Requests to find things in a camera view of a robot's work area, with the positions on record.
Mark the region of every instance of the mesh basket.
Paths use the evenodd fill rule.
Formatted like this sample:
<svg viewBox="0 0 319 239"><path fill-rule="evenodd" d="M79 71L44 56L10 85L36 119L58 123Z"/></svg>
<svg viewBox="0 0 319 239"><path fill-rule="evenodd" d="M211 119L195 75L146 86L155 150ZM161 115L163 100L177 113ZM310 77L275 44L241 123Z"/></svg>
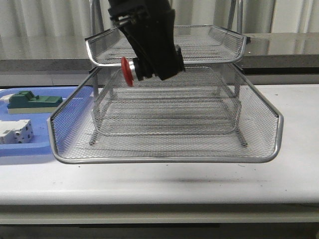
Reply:
<svg viewBox="0 0 319 239"><path fill-rule="evenodd" d="M230 63L243 57L246 37L213 25L175 26L174 41L182 49L185 64ZM120 66L123 56L136 57L117 28L87 38L86 47L97 66Z"/></svg>
<svg viewBox="0 0 319 239"><path fill-rule="evenodd" d="M93 78L104 80L94 93ZM65 163L250 162L273 159L282 115L228 64L187 67L133 88L98 69L48 120Z"/></svg>

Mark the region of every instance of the metal mesh tray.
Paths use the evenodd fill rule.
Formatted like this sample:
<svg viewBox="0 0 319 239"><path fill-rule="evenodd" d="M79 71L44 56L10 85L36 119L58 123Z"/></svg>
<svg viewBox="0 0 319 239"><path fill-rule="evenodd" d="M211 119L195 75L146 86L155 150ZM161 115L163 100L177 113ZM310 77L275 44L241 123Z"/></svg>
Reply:
<svg viewBox="0 0 319 239"><path fill-rule="evenodd" d="M99 94L94 77L105 84ZM133 88L102 68L48 126L53 154L65 163L261 163L279 151L283 117L232 65L188 67Z"/></svg>
<svg viewBox="0 0 319 239"><path fill-rule="evenodd" d="M174 41L181 47L185 64L236 62L246 45L245 36L213 25L175 26ZM87 38L86 48L97 66L120 66L123 56L136 57L117 28Z"/></svg>

